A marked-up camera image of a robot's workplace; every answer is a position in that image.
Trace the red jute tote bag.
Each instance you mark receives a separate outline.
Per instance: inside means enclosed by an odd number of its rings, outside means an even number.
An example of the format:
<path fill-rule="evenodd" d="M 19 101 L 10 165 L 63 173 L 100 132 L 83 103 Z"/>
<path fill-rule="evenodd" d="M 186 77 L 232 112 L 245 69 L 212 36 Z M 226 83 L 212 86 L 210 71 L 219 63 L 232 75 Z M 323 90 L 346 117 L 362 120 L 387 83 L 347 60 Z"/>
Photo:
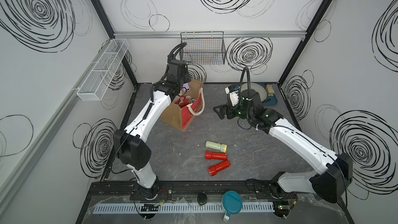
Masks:
<path fill-rule="evenodd" d="M 196 116 L 199 116 L 205 109 L 205 99 L 203 92 L 203 83 L 192 79 L 188 86 L 190 90 L 184 95 L 189 96 L 194 102 L 182 102 L 181 106 L 175 100 L 170 106 L 166 108 L 161 114 L 161 120 L 170 125 L 171 127 L 179 130 L 186 131 L 190 123 Z"/>

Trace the green flashlight horizontal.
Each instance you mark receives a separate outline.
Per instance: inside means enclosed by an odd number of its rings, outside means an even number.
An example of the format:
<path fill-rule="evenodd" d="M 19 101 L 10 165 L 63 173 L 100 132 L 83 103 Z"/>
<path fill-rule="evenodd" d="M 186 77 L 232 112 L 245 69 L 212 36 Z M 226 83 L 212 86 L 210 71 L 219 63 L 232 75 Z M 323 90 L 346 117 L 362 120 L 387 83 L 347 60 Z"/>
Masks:
<path fill-rule="evenodd" d="M 212 142 L 212 141 L 207 141 L 205 146 L 206 146 L 206 148 L 214 149 L 214 150 L 220 151 L 222 153 L 226 153 L 227 152 L 227 145 L 226 144 L 221 144 L 221 143 L 216 143 L 216 142 Z"/>

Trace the purple flashlight horizontal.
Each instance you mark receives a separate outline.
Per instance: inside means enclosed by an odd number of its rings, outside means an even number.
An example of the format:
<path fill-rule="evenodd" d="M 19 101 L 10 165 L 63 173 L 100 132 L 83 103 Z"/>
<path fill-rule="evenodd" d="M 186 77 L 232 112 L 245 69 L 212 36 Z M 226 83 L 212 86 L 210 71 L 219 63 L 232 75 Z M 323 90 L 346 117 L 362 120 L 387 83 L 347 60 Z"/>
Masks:
<path fill-rule="evenodd" d="M 190 91 L 190 86 L 188 83 L 183 84 L 182 88 L 181 88 L 181 92 L 183 94 L 186 94 L 188 91 Z"/>

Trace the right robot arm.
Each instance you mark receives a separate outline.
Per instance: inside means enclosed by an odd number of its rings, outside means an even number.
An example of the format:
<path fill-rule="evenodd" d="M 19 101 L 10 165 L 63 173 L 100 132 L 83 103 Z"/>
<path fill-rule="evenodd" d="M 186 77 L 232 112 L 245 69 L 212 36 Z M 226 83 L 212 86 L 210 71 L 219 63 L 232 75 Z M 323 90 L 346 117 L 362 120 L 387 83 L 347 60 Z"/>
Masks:
<path fill-rule="evenodd" d="M 251 127 L 283 142 L 312 167 L 311 172 L 280 172 L 274 177 L 280 191 L 317 194 L 330 203 L 339 201 L 353 179 L 353 161 L 348 154 L 337 154 L 320 145 L 278 111 L 266 108 L 256 90 L 241 91 L 233 85 L 225 91 L 228 102 L 214 107 L 220 119 L 246 119 Z"/>

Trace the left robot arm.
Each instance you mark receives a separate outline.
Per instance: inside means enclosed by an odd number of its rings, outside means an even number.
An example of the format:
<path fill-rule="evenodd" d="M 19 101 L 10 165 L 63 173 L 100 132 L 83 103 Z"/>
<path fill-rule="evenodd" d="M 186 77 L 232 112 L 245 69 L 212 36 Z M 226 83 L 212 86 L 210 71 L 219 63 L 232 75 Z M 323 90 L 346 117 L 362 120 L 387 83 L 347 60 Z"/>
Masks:
<path fill-rule="evenodd" d="M 150 88 L 150 99 L 137 117 L 124 129 L 113 134 L 116 157 L 127 166 L 145 198 L 154 199 L 159 179 L 150 165 L 151 149 L 146 144 L 150 131 L 164 110 L 180 94 L 184 84 L 191 81 L 185 62 L 172 60 L 165 75 Z"/>

